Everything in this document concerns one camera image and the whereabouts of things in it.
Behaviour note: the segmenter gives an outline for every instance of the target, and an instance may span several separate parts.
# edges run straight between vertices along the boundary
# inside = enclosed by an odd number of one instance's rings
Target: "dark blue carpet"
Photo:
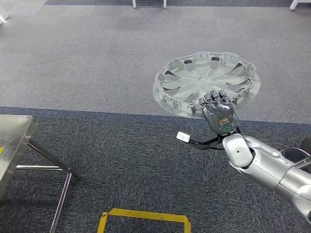
[[[82,174],[72,180],[58,232],[96,232],[102,212],[125,208],[186,215],[194,233],[308,233],[285,201],[239,175],[223,151],[175,139],[214,137],[204,120],[42,109],[0,108],[38,120],[34,139]],[[242,122],[242,133],[276,148],[299,147],[310,125]],[[21,164],[45,163],[27,150]],[[48,232],[63,173],[16,171],[1,201],[0,232]],[[107,233],[182,232],[182,225],[109,216]]]

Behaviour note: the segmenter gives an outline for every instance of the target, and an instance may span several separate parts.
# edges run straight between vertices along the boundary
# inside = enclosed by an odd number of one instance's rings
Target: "yellow tape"
[[[191,225],[190,222],[184,215],[172,215],[172,214],[164,214],[157,212],[148,212],[148,211],[138,211],[138,210],[125,210],[125,209],[117,209],[113,208],[108,213],[103,213],[100,218],[100,224],[98,225],[97,233],[103,233],[105,230],[105,225],[108,215],[112,216],[123,216],[123,217],[137,217],[144,219],[152,219],[152,220],[162,220],[162,221],[170,221],[170,222],[181,222],[183,223],[183,233],[190,233]]]

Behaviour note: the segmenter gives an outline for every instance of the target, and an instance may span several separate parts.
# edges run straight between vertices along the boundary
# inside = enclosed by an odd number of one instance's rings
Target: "black object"
[[[213,139],[211,139],[206,142],[197,142],[197,141],[190,139],[189,141],[189,144],[193,147],[200,149],[200,150],[208,150],[208,149],[224,150],[223,148],[217,148],[215,146],[220,144],[223,138],[234,134],[234,133],[240,133],[239,128],[238,127],[236,128],[236,130],[231,132],[231,133],[227,133],[226,135],[217,135],[217,137],[215,137],[215,138],[213,138]]]
[[[308,154],[311,154],[311,137],[307,137],[301,143],[301,149]]]

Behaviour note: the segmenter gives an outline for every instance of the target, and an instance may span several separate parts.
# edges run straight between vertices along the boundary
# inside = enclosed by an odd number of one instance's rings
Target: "metal bar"
[[[32,140],[32,139],[30,139],[30,140],[28,142],[28,145],[29,145],[29,147],[35,150],[36,152],[38,152],[38,153],[43,155],[44,157],[45,157],[45,158],[47,158],[47,159],[48,159],[48,160],[50,160],[50,161],[51,161],[51,162],[53,162],[53,163],[54,163],[54,164],[56,164],[56,165],[62,168],[62,169],[64,170],[64,171],[66,171],[66,172],[68,172],[68,173],[72,173],[72,176],[75,177],[75,178],[76,178],[76,179],[80,179],[80,178],[81,178],[81,176],[80,176],[79,174],[78,174],[78,173],[76,173],[75,171],[69,168],[68,165],[65,164],[64,162],[61,161],[60,159],[58,159],[58,158],[57,158],[57,157],[55,157],[55,156],[54,156],[54,155],[48,152],[48,151],[47,151],[46,149],[45,149],[44,147],[39,145],[38,143],[37,143],[37,142],[35,142],[35,141],[34,141],[34,140]]]
[[[37,166],[37,165],[17,165],[19,170],[46,170],[46,171],[63,171],[59,166]]]
[[[54,233],[56,230],[56,227],[57,226],[58,219],[60,219],[60,212],[62,211],[62,208],[65,201],[68,187],[70,183],[71,175],[72,174],[68,173],[67,176],[66,177],[64,187],[63,188],[62,194],[60,195],[60,201],[58,202],[57,209],[56,210],[55,216],[54,217],[50,233]]]

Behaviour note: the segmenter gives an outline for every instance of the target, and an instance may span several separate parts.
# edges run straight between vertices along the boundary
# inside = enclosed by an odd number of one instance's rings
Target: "green light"
[[[223,131],[226,132],[226,131],[229,131],[229,130],[230,130],[230,129],[231,129],[230,126],[227,126],[227,127],[226,127],[226,128],[223,128]]]

